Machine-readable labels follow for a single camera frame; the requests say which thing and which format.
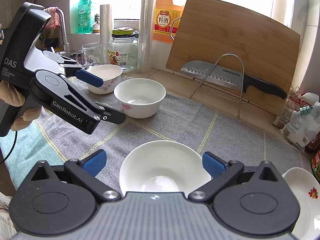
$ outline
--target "kitchen counter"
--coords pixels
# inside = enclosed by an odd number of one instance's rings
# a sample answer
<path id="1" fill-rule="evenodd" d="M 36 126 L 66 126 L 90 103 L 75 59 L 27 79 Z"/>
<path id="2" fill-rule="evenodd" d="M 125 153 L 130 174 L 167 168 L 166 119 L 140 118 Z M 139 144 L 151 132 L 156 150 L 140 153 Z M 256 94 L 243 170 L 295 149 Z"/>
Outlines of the kitchen counter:
<path id="1" fill-rule="evenodd" d="M 149 73 L 128 72 L 126 76 L 132 78 L 148 78 L 161 83 L 167 92 L 173 93 L 185 98 L 189 98 L 192 92 L 196 89 L 197 84 L 183 75 L 175 75 L 168 72 L 164 72 L 157 69 L 151 69 Z M 222 95 L 227 98 L 233 98 L 226 93 L 223 93 L 214 88 L 209 88 L 214 93 Z M 226 100 L 218 96 L 213 95 L 206 89 L 200 87 L 198 91 L 192 97 L 192 100 L 203 103 L 204 105 L 211 107 L 221 113 L 227 114 L 233 118 L 237 117 L 238 102 Z M 287 144 L 289 142 L 279 133 L 279 129 L 272 125 L 276 116 L 257 107 L 252 104 L 242 104 L 240 111 L 240 120 L 258 130 L 271 135 Z"/>

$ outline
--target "small potted plant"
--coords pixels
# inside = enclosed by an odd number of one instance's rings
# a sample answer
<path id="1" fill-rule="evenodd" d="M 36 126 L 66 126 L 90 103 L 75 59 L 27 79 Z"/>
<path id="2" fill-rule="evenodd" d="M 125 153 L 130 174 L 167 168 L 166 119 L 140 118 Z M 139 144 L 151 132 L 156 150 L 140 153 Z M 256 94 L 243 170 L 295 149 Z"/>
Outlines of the small potted plant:
<path id="1" fill-rule="evenodd" d="M 92 26 L 92 33 L 100 33 L 100 15 L 94 15 L 95 24 Z"/>

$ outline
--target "glass jar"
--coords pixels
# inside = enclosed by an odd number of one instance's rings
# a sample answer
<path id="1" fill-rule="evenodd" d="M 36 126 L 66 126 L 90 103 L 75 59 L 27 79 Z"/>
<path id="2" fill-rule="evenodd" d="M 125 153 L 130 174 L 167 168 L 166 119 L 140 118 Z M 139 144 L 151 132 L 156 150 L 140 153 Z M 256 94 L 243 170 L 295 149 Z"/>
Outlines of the glass jar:
<path id="1" fill-rule="evenodd" d="M 108 45 L 110 64 L 118 65 L 123 72 L 137 68 L 138 42 L 132 28 L 124 27 L 112 31 L 112 41 Z"/>

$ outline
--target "bowl with pink flower pattern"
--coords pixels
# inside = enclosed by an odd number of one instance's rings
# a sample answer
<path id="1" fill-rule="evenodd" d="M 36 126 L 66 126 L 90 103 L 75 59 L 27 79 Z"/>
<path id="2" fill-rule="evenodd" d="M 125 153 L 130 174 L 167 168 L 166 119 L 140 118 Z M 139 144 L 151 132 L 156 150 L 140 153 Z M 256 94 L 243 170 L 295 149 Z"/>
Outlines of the bowl with pink flower pattern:
<path id="1" fill-rule="evenodd" d="M 92 93 L 104 95 L 111 93 L 120 83 L 122 68 L 117 65 L 97 65 L 87 70 L 103 79 L 101 87 L 94 87 L 88 84 L 88 88 Z"/>
<path id="2" fill-rule="evenodd" d="M 160 108 L 166 91 L 160 83 L 145 78 L 128 79 L 116 86 L 114 94 L 122 112 L 133 118 L 147 118 Z"/>

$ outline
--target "plate with fruit pattern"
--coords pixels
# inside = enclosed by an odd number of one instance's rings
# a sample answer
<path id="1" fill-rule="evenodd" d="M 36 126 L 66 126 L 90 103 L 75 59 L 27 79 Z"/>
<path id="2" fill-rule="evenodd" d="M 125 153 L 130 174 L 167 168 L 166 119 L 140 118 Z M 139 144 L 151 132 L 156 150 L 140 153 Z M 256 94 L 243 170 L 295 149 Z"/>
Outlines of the plate with fruit pattern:
<path id="1" fill-rule="evenodd" d="M 302 168 L 291 168 L 282 175 L 300 204 L 300 215 L 292 234 L 299 240 L 320 236 L 320 185 Z"/>

